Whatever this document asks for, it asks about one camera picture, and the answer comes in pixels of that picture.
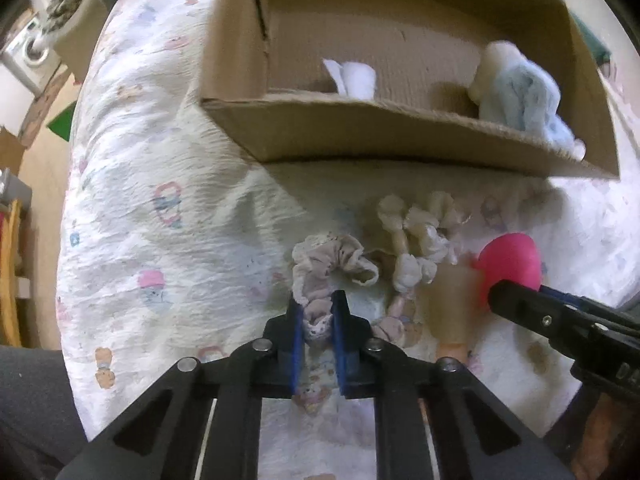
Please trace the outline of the person's right hand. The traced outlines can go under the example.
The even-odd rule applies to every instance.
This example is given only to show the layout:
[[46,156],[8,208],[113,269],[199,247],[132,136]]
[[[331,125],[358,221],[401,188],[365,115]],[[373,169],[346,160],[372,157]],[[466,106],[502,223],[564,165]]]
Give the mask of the person's right hand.
[[612,463],[615,445],[634,426],[639,409],[601,393],[589,414],[570,470],[576,479],[600,479]]

